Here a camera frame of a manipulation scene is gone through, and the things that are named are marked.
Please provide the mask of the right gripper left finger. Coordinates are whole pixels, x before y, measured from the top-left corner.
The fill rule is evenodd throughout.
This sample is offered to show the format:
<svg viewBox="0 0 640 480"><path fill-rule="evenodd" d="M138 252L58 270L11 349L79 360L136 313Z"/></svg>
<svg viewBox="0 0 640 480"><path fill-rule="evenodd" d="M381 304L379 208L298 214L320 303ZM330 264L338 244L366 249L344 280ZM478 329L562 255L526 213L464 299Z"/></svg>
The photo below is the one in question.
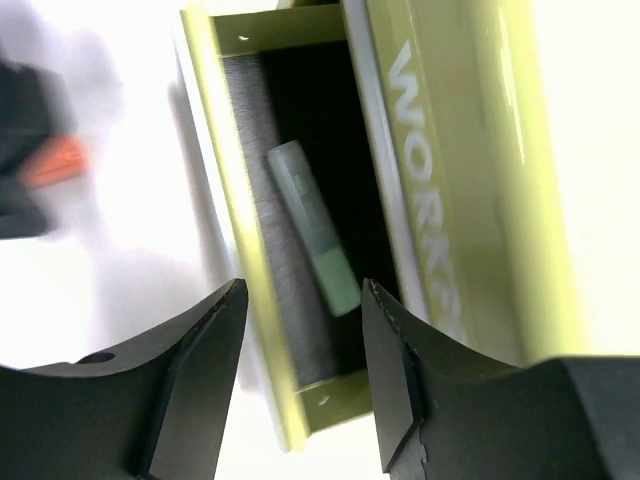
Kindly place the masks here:
<svg viewBox="0 0 640 480"><path fill-rule="evenodd" d="M235 279L76 363L1 371L5 479L211 479L245 333Z"/></svg>

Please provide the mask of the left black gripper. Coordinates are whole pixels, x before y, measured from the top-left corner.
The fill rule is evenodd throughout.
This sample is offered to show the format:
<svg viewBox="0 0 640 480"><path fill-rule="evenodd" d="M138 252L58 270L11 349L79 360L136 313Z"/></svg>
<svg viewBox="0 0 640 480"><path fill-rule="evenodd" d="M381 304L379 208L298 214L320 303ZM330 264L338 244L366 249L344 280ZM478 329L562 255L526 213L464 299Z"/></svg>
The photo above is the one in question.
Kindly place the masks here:
<svg viewBox="0 0 640 480"><path fill-rule="evenodd" d="M30 238L51 228L21 178L35 155L68 127L60 78L51 71L1 61L1 236Z"/></svg>

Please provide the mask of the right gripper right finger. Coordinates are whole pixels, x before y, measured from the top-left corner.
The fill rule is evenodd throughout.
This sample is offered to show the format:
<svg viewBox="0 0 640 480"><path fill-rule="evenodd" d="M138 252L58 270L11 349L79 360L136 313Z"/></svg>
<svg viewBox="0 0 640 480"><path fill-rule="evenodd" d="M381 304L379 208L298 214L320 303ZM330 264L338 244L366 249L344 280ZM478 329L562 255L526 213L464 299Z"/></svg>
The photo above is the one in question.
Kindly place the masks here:
<svg viewBox="0 0 640 480"><path fill-rule="evenodd" d="M635 479L639 361L484 356L374 281L362 326L381 466L393 479Z"/></svg>

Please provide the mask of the orange highlighter marker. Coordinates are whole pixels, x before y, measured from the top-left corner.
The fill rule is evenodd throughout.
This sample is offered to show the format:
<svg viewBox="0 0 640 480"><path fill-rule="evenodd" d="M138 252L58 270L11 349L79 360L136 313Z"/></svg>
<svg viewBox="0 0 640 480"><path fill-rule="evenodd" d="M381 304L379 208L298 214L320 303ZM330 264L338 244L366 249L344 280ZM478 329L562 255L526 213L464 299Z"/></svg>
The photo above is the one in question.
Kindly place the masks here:
<svg viewBox="0 0 640 480"><path fill-rule="evenodd" d="M41 188L82 175L88 169L82 143L72 136L56 136L31 155L19 178L29 187Z"/></svg>

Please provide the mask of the green highlighter marker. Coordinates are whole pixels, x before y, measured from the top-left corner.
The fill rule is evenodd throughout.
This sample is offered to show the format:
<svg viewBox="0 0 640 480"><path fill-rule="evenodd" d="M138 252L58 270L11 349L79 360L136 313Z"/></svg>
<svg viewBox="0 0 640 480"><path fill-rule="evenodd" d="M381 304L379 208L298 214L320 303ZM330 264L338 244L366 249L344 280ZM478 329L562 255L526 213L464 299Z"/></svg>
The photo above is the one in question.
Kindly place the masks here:
<svg viewBox="0 0 640 480"><path fill-rule="evenodd" d="M329 311L341 317L360 303L360 287L306 155L297 141L267 152L267 164L309 257Z"/></svg>

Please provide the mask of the green drawer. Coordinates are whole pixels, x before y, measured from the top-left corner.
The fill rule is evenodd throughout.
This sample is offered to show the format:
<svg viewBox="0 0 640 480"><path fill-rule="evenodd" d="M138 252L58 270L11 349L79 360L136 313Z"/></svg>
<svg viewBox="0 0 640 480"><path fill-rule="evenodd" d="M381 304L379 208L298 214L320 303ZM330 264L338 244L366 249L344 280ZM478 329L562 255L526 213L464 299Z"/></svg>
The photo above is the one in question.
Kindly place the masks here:
<svg viewBox="0 0 640 480"><path fill-rule="evenodd" d="M360 287L398 287L359 85L338 1L180 12L182 57L203 112L206 168L232 271L249 290L250 335L283 447L371 408L362 307L329 311L267 164L297 141Z"/></svg>

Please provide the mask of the green metal tool chest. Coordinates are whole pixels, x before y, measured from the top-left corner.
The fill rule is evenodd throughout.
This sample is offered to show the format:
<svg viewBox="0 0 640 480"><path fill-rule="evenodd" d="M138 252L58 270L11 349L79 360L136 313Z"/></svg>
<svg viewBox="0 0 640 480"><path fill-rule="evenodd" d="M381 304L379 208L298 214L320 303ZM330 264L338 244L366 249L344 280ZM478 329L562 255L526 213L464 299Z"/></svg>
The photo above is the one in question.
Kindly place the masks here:
<svg viewBox="0 0 640 480"><path fill-rule="evenodd" d="M530 1L343 4L406 307L524 366L594 353Z"/></svg>

